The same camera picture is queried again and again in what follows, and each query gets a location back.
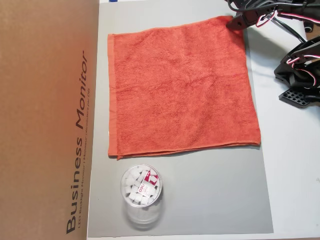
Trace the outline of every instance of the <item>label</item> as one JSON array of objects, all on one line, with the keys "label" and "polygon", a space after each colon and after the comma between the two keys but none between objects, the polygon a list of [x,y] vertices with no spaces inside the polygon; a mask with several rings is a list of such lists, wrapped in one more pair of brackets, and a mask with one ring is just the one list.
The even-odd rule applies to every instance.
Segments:
[{"label": "label", "polygon": [[150,198],[151,196],[151,191],[152,189],[155,188],[155,185],[158,181],[158,176],[155,175],[154,176],[156,178],[156,181],[151,181],[151,175],[150,175],[150,171],[148,171],[142,181],[142,183],[140,184],[139,188],[138,188],[138,193],[141,193],[143,196]]}]

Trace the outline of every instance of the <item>white wire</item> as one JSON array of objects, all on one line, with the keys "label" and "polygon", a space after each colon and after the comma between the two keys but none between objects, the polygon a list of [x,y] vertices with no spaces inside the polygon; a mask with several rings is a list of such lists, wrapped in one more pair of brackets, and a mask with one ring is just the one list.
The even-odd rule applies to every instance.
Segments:
[{"label": "white wire", "polygon": [[317,79],[311,72],[304,70],[304,69],[297,69],[297,70],[304,71],[304,72],[308,73],[313,78],[313,86],[315,86],[317,84]]},{"label": "white wire", "polygon": [[296,61],[298,61],[300,59],[300,57],[297,57],[297,58],[295,58],[295,59],[288,59],[288,61],[286,61],[286,64],[293,64],[293,63],[295,63]]},{"label": "white wire", "polygon": [[276,16],[276,11],[273,12],[272,16],[271,16],[270,18],[268,18],[267,21],[265,21],[265,22],[263,22],[263,23],[261,23],[261,24],[258,24],[258,23],[261,21],[261,19],[262,19],[263,17],[265,17],[265,16],[267,16],[267,15],[264,14],[264,15],[262,15],[262,16],[259,17],[258,21],[257,21],[256,24],[255,24],[255,26],[256,26],[257,28],[260,28],[260,27],[262,27],[263,25],[265,25],[265,24],[267,24],[268,22],[270,22],[270,21]]},{"label": "white wire", "polygon": [[303,55],[305,58],[315,58],[315,59],[320,59],[320,56],[318,55]]},{"label": "white wire", "polygon": [[298,18],[298,19],[307,19],[311,22],[314,22],[316,24],[320,24],[320,21],[316,20],[316,19],[313,19],[311,17],[306,17],[306,16],[301,16],[301,15],[298,15],[298,14],[293,14],[293,13],[286,13],[286,12],[280,12],[280,15],[286,15],[286,16],[291,16],[291,17],[295,17],[295,18]]}]

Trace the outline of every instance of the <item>white sugar cube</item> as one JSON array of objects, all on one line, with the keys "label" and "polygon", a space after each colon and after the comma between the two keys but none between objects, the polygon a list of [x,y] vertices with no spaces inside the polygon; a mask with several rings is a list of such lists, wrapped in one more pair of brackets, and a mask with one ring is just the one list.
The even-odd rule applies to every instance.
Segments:
[{"label": "white sugar cube", "polygon": [[139,183],[141,183],[142,180],[145,178],[146,173],[145,173],[145,174],[144,174],[144,172],[141,173],[140,177],[137,179],[137,181],[138,181]]},{"label": "white sugar cube", "polygon": [[137,186],[137,187],[140,187],[140,184],[141,184],[141,182],[139,182],[139,181],[135,181],[134,182],[134,185]]},{"label": "white sugar cube", "polygon": [[156,189],[155,188],[151,188],[150,189],[150,195],[155,195],[156,194]]},{"label": "white sugar cube", "polygon": [[123,177],[125,178],[125,179],[127,179],[128,177],[129,177],[129,174],[130,174],[130,172],[126,172],[124,175],[123,175]]},{"label": "white sugar cube", "polygon": [[135,193],[135,192],[131,192],[130,195],[129,195],[129,198],[130,198],[131,200],[135,200],[136,197],[137,197],[137,193]]},{"label": "white sugar cube", "polygon": [[149,200],[149,198],[148,198],[148,197],[143,196],[143,197],[142,197],[142,199],[141,199],[141,204],[142,204],[142,205],[146,205],[146,204],[148,204],[148,200]]},{"label": "white sugar cube", "polygon": [[140,168],[142,168],[143,170],[149,171],[150,167],[146,166],[146,165],[141,165]]},{"label": "white sugar cube", "polygon": [[151,169],[151,170],[150,170],[150,175],[153,175],[153,176],[154,176],[154,175],[157,175],[157,173],[156,173],[155,170]]},{"label": "white sugar cube", "polygon": [[132,193],[137,193],[138,192],[138,187],[136,185],[133,185],[130,192]]},{"label": "white sugar cube", "polygon": [[142,194],[137,193],[136,196],[135,196],[134,201],[135,201],[136,203],[140,203],[141,200],[142,200],[142,197],[143,197]]},{"label": "white sugar cube", "polygon": [[140,177],[140,172],[138,169],[134,168],[130,171],[131,176],[134,178],[134,180],[137,180],[138,177]]},{"label": "white sugar cube", "polygon": [[138,170],[139,173],[141,173],[144,169],[140,166],[137,166],[136,169]]},{"label": "white sugar cube", "polygon": [[124,188],[124,191],[125,191],[126,194],[131,193],[131,186],[126,186],[126,187]]},{"label": "white sugar cube", "polygon": [[157,180],[158,180],[158,178],[156,178],[155,176],[149,177],[149,182],[151,181],[151,182],[153,182],[153,183],[156,183]]},{"label": "white sugar cube", "polygon": [[131,176],[129,176],[126,180],[125,180],[125,185],[126,186],[132,186],[135,183],[135,179],[133,179]]}]

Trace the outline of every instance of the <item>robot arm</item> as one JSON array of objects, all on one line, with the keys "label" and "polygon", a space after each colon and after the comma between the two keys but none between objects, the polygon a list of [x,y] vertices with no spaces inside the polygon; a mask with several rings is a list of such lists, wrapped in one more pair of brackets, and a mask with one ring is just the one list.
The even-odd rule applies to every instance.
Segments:
[{"label": "robot arm", "polygon": [[[304,20],[320,25],[320,0],[226,0],[236,16],[226,26],[231,30],[243,30],[252,25],[263,26],[275,17]],[[320,36],[302,42],[290,51],[275,69],[275,77],[289,86],[279,96],[297,108],[304,108],[311,102],[320,102]]]}]

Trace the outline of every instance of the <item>towel hem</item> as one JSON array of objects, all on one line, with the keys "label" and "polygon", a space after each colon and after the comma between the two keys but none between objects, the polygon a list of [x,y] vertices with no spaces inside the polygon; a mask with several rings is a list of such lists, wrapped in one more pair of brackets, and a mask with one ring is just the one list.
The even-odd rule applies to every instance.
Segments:
[{"label": "towel hem", "polygon": [[114,35],[109,34],[107,39],[108,66],[109,66],[109,150],[108,154],[118,152],[117,140],[117,95]]},{"label": "towel hem", "polygon": [[241,141],[241,142],[224,142],[219,144],[211,144],[206,146],[199,146],[199,147],[193,147],[193,148],[177,148],[177,149],[162,149],[162,150],[150,150],[150,151],[136,151],[136,152],[127,152],[124,154],[117,154],[114,152],[109,152],[109,156],[116,156],[117,160],[123,158],[123,157],[143,157],[143,156],[159,156],[159,155],[169,155],[174,153],[180,153],[180,152],[191,152],[191,151],[198,151],[198,150],[204,150],[204,149],[214,149],[214,148],[223,148],[223,147],[232,147],[232,146],[259,146],[261,144],[261,140],[259,141]]}]

